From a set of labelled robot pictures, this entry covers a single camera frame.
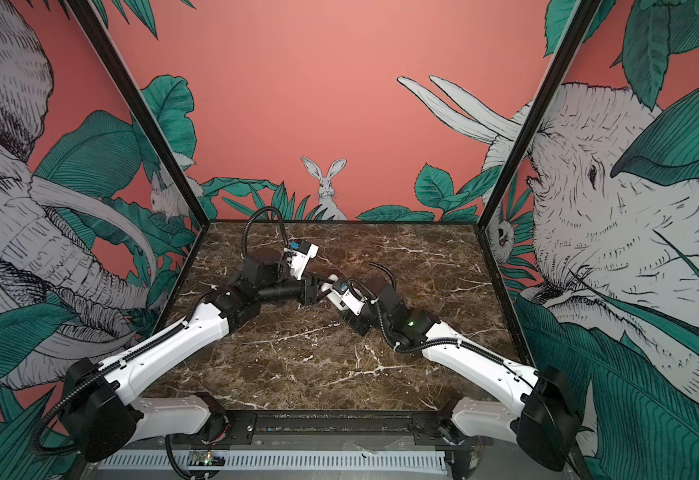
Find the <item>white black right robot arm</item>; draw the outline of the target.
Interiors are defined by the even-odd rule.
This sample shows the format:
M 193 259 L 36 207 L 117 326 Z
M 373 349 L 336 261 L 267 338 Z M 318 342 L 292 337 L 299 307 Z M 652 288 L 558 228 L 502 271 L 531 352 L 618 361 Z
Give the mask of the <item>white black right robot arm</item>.
M 493 396 L 491 402 L 457 400 L 439 424 L 447 442 L 489 437 L 517 444 L 549 470 L 567 466 L 583 415 L 563 372 L 511 361 L 467 339 L 435 314 L 407 307 L 387 282 L 373 292 L 338 279 L 321 292 L 359 332 L 377 327 L 393 351 L 435 362 Z

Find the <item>black corner frame post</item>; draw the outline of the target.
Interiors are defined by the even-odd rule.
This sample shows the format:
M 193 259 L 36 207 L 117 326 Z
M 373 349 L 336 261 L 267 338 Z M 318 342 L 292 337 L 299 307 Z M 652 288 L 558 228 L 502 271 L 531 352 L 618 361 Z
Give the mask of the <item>black corner frame post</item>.
M 503 198 L 505 190 L 509 187 L 517 168 L 519 168 L 519 164 L 527 156 L 531 140 L 533 140 L 537 130 L 539 130 L 539 126 L 543 118 L 545 118 L 553 98 L 555 98 L 557 88 L 565 79 L 573 63 L 573 58 L 575 58 L 575 54 L 577 54 L 577 50 L 579 50 L 579 46 L 581 46 L 581 42 L 583 42 L 583 38 L 587 30 L 589 30 L 589 26 L 591 26 L 591 22 L 593 22 L 600 5 L 601 1 L 595 0 L 578 1 L 575 4 L 573 14 L 571 14 L 569 22 L 567 22 L 567 28 L 563 32 L 563 38 L 561 38 L 555 54 L 553 54 L 553 60 L 551 60 L 545 78 L 543 78 L 543 82 L 539 86 L 539 91 L 533 98 L 533 102 L 531 102 L 527 119 L 521 126 L 519 136 L 513 142 L 513 148 L 511 148 L 509 158 L 507 158 L 497 184 L 493 188 L 489 203 L 485 206 L 483 215 L 477 222 L 477 232 L 483 233 L 489 227 L 489 222 L 493 214 L 495 214 L 495 210 L 499 207 L 499 202 Z
M 191 190 L 191 186 L 187 182 L 187 178 L 183 170 L 181 170 L 164 132 L 161 130 L 155 115 L 151 112 L 141 90 L 135 84 L 133 75 L 129 72 L 123 57 L 113 44 L 93 3 L 91 1 L 72 0 L 67 1 L 67 4 L 89 42 L 96 50 L 101 62 L 108 70 L 109 76 L 116 84 L 121 96 L 128 104 L 131 114 L 137 120 L 137 124 L 146 134 L 151 148 L 155 150 L 159 160 L 168 170 L 193 216 L 199 221 L 201 230 L 205 232 L 209 228 L 211 221 L 205 214 L 205 210 L 201 206 L 197 195 Z

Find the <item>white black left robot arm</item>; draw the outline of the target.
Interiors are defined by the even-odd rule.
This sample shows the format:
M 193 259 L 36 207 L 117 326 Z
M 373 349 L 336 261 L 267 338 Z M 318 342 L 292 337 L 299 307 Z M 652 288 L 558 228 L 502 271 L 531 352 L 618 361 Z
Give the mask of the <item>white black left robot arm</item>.
M 77 362 L 68 371 L 59 411 L 75 451 L 94 463 L 151 437 L 223 439 L 230 422 L 211 394 L 147 399 L 143 392 L 180 362 L 258 316 L 263 305 L 319 302 L 323 281 L 307 270 L 318 251 L 307 241 L 293 241 L 282 252 L 258 250 L 245 257 L 233 283 L 203 294 L 175 324 L 99 363 Z

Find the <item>black corner frame post left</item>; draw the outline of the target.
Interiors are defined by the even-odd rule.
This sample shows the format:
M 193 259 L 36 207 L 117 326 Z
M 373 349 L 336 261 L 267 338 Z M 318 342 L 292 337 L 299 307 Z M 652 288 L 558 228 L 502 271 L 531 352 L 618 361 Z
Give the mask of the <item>black corner frame post left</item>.
M 96 50 L 101 62 L 108 70 L 109 76 L 116 84 L 121 96 L 128 104 L 131 114 L 137 120 L 137 124 L 146 134 L 151 148 L 155 150 L 159 160 L 168 170 L 193 216 L 199 221 L 201 230 L 205 232 L 209 228 L 211 221 L 205 214 L 205 210 L 201 206 L 197 195 L 191 190 L 191 186 L 187 182 L 187 178 L 183 170 L 181 170 L 164 132 L 161 130 L 155 115 L 151 112 L 141 90 L 135 84 L 133 75 L 129 72 L 123 57 L 113 44 L 93 3 L 91 1 L 72 0 L 67 1 L 67 4 L 89 42 Z

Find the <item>black corner frame post right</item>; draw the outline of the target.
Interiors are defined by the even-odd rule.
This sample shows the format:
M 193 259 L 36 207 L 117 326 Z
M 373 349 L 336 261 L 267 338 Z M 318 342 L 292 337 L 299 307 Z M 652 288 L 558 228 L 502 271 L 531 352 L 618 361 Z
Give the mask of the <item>black corner frame post right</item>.
M 543 78 L 543 82 L 539 86 L 539 91 L 533 98 L 533 102 L 531 102 L 527 119 L 521 126 L 519 136 L 513 142 L 513 148 L 511 148 L 509 158 L 507 158 L 497 184 L 493 188 L 489 203 L 485 206 L 483 215 L 477 222 L 477 232 L 483 233 L 489 227 L 489 222 L 493 214 L 495 214 L 495 210 L 499 207 L 499 202 L 503 198 L 505 190 L 509 187 L 517 168 L 519 168 L 519 164 L 527 156 L 531 140 L 533 140 L 537 130 L 539 130 L 539 126 L 543 118 L 545 118 L 553 98 L 555 98 L 557 88 L 565 79 L 573 63 L 573 58 L 575 58 L 575 54 L 577 54 L 577 50 L 579 50 L 579 46 L 581 46 L 581 42 L 583 42 L 583 38 L 587 30 L 589 30 L 589 26 L 591 26 L 591 22 L 593 22 L 600 5 L 601 1 L 595 0 L 578 1 L 575 4 L 573 14 L 571 14 L 569 22 L 567 22 L 567 28 L 563 32 L 563 38 L 561 38 L 555 54 L 553 54 L 553 60 L 551 60 L 545 78 Z

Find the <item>black front mounting rail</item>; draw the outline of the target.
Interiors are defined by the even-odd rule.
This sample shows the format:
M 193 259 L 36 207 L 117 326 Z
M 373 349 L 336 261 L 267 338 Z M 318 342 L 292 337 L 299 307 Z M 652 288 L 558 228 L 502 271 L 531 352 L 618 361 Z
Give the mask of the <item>black front mounting rail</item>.
M 517 416 L 495 402 L 469 398 L 439 411 L 227 410 L 196 433 L 180 433 L 191 445 L 250 445 L 256 435 L 411 435 L 419 445 L 463 445 L 487 437 L 532 446 L 569 447 L 581 419 L 565 409 L 531 406 Z

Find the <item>white remote control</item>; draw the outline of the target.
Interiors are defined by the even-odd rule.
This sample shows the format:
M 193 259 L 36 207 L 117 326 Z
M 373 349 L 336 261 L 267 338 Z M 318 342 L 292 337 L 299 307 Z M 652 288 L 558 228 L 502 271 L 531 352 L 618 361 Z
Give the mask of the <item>white remote control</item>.
M 321 294 L 330 294 L 335 291 L 335 284 L 339 280 L 339 276 L 336 274 L 332 274 L 329 277 L 327 277 L 323 283 L 321 284 L 320 291 Z

